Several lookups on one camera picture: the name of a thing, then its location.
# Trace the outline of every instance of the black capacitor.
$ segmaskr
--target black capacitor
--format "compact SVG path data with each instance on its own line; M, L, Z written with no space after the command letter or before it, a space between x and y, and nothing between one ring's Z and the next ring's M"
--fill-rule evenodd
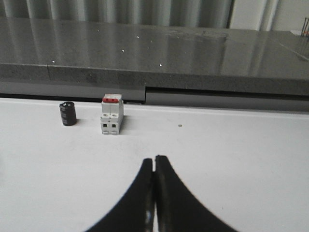
M62 124L65 126L72 126L76 123L76 113L74 103L66 101L59 105Z

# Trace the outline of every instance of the white table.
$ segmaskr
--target white table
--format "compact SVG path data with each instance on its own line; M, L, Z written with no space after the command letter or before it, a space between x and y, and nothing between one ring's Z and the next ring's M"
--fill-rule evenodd
M84 231L157 154L235 229L308 231L309 115L125 105L103 135L100 103L75 102L70 127L60 103L0 99L0 231Z

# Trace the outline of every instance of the miniature circuit breaker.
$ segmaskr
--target miniature circuit breaker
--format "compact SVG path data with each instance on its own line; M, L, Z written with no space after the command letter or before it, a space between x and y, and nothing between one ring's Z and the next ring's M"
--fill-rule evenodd
M119 134L124 116L124 103L121 94L105 94L102 99L102 134Z

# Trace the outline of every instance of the gray countertop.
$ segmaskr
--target gray countertop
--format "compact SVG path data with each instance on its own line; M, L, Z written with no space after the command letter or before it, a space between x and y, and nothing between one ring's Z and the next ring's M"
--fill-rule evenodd
M308 61L307 39L285 31L0 17L1 93L43 83L309 96Z

